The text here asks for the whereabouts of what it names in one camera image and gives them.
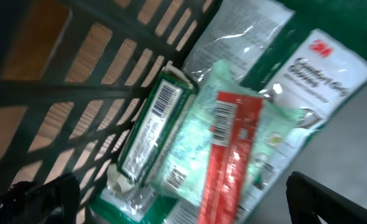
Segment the teal plastic wrapper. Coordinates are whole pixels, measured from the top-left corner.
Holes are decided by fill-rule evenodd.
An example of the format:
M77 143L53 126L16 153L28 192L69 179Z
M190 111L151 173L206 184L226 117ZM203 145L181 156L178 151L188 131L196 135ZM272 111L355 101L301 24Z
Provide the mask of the teal plastic wrapper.
M211 148L210 128L214 120L216 95L227 91L243 95L260 96L249 88L238 86L230 75L229 65L220 60L213 66L192 108L178 132L174 143L151 185L156 191L170 197L182 197L200 206ZM271 150L296 126L302 110L283 110L264 101L260 129L248 167L245 187L253 181Z

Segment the plastic basket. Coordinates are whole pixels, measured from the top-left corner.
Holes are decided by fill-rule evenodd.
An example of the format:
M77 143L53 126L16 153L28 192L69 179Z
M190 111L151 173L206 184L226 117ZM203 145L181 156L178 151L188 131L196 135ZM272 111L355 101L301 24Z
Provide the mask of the plastic basket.
M52 1L39 2L0 0L0 194L20 180L42 185L73 172L82 211L105 187L104 171L117 158L152 77L168 61L182 66L219 2L72 0L62 1L61 11ZM61 27L46 60L43 52L24 50L35 49L27 38L41 37L26 29L30 23L43 38L51 38L47 26ZM44 68L36 66L41 60Z

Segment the red wrapper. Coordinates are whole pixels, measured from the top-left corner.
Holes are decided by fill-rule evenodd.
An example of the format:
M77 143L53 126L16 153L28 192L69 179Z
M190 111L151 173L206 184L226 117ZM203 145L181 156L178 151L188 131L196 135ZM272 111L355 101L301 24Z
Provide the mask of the red wrapper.
M198 224L233 223L262 99L219 92Z

